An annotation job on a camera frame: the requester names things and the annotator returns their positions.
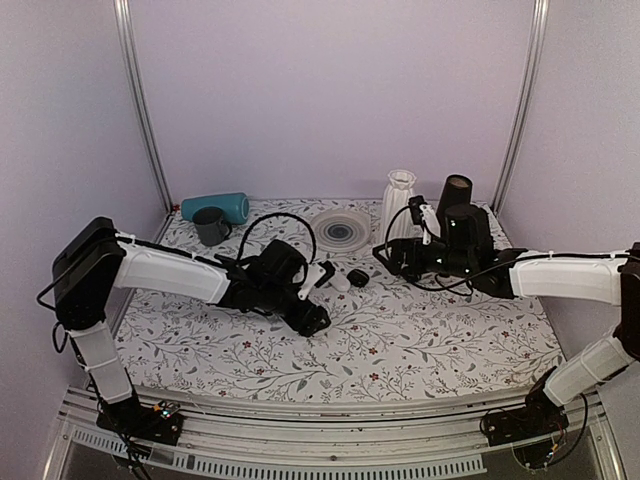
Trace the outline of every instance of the blue bottle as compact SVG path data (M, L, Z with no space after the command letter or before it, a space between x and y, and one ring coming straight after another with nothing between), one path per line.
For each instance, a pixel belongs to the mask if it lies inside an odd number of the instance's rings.
M249 218L249 199L244 193L187 198L180 207L182 218L192 222L193 215L205 207L218 207L223 211L224 219L233 225L244 225Z

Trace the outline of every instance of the dark mug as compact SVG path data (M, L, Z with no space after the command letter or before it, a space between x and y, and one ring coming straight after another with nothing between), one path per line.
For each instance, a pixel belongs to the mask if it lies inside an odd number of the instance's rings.
M231 235L231 224L224 219L224 212L218 207L205 207L193 215L193 224L200 243L205 247L215 247Z

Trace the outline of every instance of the patterned mat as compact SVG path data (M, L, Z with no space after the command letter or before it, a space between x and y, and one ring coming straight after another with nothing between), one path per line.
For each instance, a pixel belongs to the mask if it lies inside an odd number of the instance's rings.
M379 201L269 200L254 201L251 208L249 222L276 211L310 221L333 208L357 210L371 216L371 238L377 238ZM508 247L491 214L490 219L496 246ZM235 256L245 229L236 228L229 240L208 248L178 213L162 243L209 257ZM302 225L276 218L254 230L245 255L258 254L274 238L305 255L311 251ZM420 291L388 275L371 245L319 256L344 272L365 270L371 281L345 294L330 286L316 289L310 298L326 307L332 325L309 339L277 318L137 291L116 338L133 382L231 398L380 402L528 386L562 360L537 300Z

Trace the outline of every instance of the purple backdrop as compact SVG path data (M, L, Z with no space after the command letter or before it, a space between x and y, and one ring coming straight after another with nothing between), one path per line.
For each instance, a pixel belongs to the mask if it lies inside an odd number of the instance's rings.
M177 200L381 197L406 168L489 199L526 58L531 1L141 0L132 17Z
M51 281L51 262L94 216L149 236L162 212L112 2L8 3L0 16L0 478L32 479L80 372L70 349L54 353L54 316L34 300Z
M609 251L640 240L640 3L551 2L540 74L503 220L518 245ZM619 321L547 300L570 356ZM628 478L640 478L640 368L601 389Z

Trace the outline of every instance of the black cylinder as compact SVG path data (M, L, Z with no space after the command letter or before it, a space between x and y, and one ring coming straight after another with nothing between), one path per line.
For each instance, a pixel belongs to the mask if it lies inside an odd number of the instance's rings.
M231 226L224 220L224 212L218 207L204 207L193 215L193 224L200 242L205 247L215 247L229 238Z
M445 224L447 208L460 204L468 205L471 202L472 188L473 183L471 180L463 175L449 175L447 177L438 202L438 209L436 210L436 217L440 224L440 237L443 240L446 240L447 236L447 225Z

